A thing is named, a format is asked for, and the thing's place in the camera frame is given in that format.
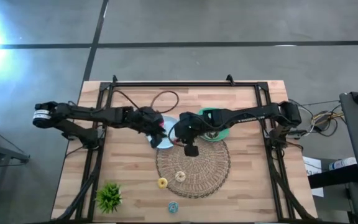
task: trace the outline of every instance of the black equipment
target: black equipment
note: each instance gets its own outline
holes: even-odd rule
[[[193,145],[194,138],[197,136],[208,132],[222,131],[238,123],[270,118],[279,126],[267,134],[268,144],[273,148],[285,147],[287,132],[302,122],[298,106],[286,101],[235,111],[228,109],[205,110],[202,115],[186,112],[181,113],[179,117],[180,120],[175,125],[175,135],[178,141],[185,144],[186,156],[198,156],[198,148]]]
[[[88,149],[99,147],[97,129],[82,128],[67,119],[96,121],[112,128],[131,128],[151,136],[152,148],[157,147],[162,138],[167,136],[161,125],[163,123],[162,115],[148,106],[135,111],[131,106],[95,109],[51,101],[35,105],[32,123],[38,128],[59,129],[63,131],[63,137],[69,140],[76,137]]]

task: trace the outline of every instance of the wooden table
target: wooden table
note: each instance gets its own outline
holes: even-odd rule
[[[283,81],[267,81],[272,102],[288,100]],[[85,82],[80,95],[80,106],[96,106],[100,82]],[[178,118],[184,111],[196,113],[201,108],[215,107],[232,110],[257,106],[255,91],[249,87],[122,87],[139,106],[148,106],[162,90],[179,94],[178,106],[167,113]],[[175,103],[171,94],[162,95],[154,104],[163,111]],[[112,106],[129,106],[120,94],[114,94]],[[91,122],[76,121],[90,128]],[[159,178],[156,152],[143,134],[131,129],[109,128],[99,178],[99,188],[106,182],[122,185],[123,204],[118,212],[102,214],[95,208],[95,222],[274,222],[277,221],[266,152],[260,124],[257,121],[237,124],[225,139],[231,156],[231,170],[227,181],[214,194],[201,199],[188,199],[175,195],[168,189],[157,187]],[[81,146],[73,141],[70,152]],[[81,185],[86,150],[82,149],[65,159],[58,187],[52,218],[63,213],[74,199]],[[314,217],[317,217],[311,190],[306,176],[301,151],[294,146],[285,149],[285,166],[291,191]],[[90,192],[84,209],[87,211]],[[280,191],[284,213],[287,214],[283,193]],[[171,201],[179,204],[175,214],[168,212]]]

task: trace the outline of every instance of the green plant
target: green plant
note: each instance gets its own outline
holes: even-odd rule
[[[102,213],[117,211],[117,206],[122,203],[121,186],[115,183],[107,183],[101,190],[96,192],[96,201]]]

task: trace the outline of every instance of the green plate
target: green plate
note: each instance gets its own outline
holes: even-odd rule
[[[202,115],[204,110],[211,110],[211,109],[217,109],[217,108],[203,108],[197,114]],[[229,135],[229,130],[225,129],[223,131],[220,131],[218,136],[216,138],[213,138],[213,139],[211,139],[211,138],[209,138],[209,137],[207,137],[205,135],[202,135],[200,137],[202,139],[207,140],[207,141],[220,141],[220,140],[223,140],[224,138],[226,138],[228,135]]]

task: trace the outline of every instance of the potted plant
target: potted plant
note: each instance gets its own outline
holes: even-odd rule
[[[117,206],[122,204],[120,186],[115,183],[107,183],[96,192],[96,201],[102,213],[117,211]]]

